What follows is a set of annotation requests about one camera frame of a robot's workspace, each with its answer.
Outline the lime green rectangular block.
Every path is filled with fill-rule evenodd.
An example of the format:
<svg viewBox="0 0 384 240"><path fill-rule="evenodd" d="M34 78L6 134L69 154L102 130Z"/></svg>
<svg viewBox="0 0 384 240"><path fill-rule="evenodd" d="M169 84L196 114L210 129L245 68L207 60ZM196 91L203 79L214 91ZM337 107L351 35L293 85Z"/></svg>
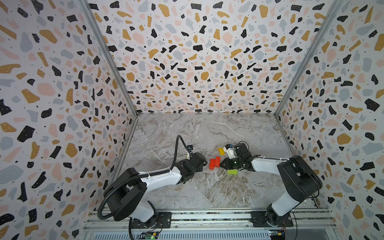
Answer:
<svg viewBox="0 0 384 240"><path fill-rule="evenodd" d="M238 170L227 170L227 174L228 175L237 175L238 174Z"/></svg>

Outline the red rectangular wood block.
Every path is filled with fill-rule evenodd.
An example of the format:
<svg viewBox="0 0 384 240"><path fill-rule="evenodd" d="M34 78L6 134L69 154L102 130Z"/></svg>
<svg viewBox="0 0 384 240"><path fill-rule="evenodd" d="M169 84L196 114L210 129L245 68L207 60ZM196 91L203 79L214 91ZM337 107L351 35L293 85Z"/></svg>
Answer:
<svg viewBox="0 0 384 240"><path fill-rule="evenodd" d="M209 169L210 170L214 170L215 169L215 163L216 163L215 159L211 159L210 160L210 164L209 164Z"/></svg>

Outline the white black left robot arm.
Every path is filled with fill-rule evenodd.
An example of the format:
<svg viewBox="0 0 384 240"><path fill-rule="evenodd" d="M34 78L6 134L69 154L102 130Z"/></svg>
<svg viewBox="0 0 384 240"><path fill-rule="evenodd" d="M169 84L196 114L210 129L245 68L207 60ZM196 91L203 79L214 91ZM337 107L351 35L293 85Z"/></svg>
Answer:
<svg viewBox="0 0 384 240"><path fill-rule="evenodd" d="M142 201L143 196L162 187L188 182L196 173L202 172L207 163L202 154L193 153L188 159L173 161L170 168L159 171L138 172L130 168L105 190L97 216L100 220L111 217L115 221L136 219L151 227L159 213L151 202Z"/></svg>

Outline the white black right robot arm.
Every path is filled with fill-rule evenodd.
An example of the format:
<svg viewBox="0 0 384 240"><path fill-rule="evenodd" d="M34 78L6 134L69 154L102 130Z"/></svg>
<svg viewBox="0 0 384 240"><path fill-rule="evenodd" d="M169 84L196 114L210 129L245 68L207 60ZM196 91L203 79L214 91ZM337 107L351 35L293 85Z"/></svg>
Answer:
<svg viewBox="0 0 384 240"><path fill-rule="evenodd" d="M237 154L234 158L226 158L220 163L225 170L246 170L278 175L285 186L284 193L268 205L262 223L277 227L291 210L306 199L319 193L323 187L320 178L301 156L290 158L267 158L261 155L251 155L250 152Z"/></svg>

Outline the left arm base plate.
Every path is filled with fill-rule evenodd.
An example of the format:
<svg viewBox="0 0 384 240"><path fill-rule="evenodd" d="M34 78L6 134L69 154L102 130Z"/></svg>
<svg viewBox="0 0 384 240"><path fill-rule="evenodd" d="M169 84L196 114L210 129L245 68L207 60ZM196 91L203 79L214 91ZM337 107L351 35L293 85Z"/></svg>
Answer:
<svg viewBox="0 0 384 240"><path fill-rule="evenodd" d="M172 213L171 212L158 212L152 216L148 221L141 222L138 219L133 219L132 229L169 229L171 227Z"/></svg>

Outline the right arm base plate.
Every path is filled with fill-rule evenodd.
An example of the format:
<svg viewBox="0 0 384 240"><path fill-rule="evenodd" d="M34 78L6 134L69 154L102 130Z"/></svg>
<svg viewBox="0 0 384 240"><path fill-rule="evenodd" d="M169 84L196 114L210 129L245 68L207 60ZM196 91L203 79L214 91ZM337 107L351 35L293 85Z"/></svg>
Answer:
<svg viewBox="0 0 384 240"><path fill-rule="evenodd" d="M290 214L278 216L273 211L252 211L250 222L254 228L269 228L269 227L293 227L294 223Z"/></svg>

